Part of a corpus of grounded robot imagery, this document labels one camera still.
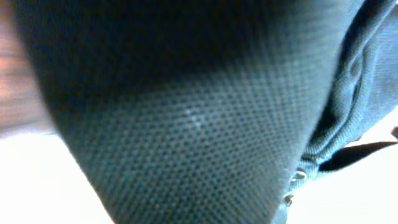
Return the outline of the black polo shirt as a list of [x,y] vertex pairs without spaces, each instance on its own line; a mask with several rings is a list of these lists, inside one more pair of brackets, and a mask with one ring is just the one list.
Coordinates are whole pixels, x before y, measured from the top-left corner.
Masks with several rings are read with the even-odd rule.
[[14,1],[46,106],[115,223],[284,223],[397,105],[390,0]]

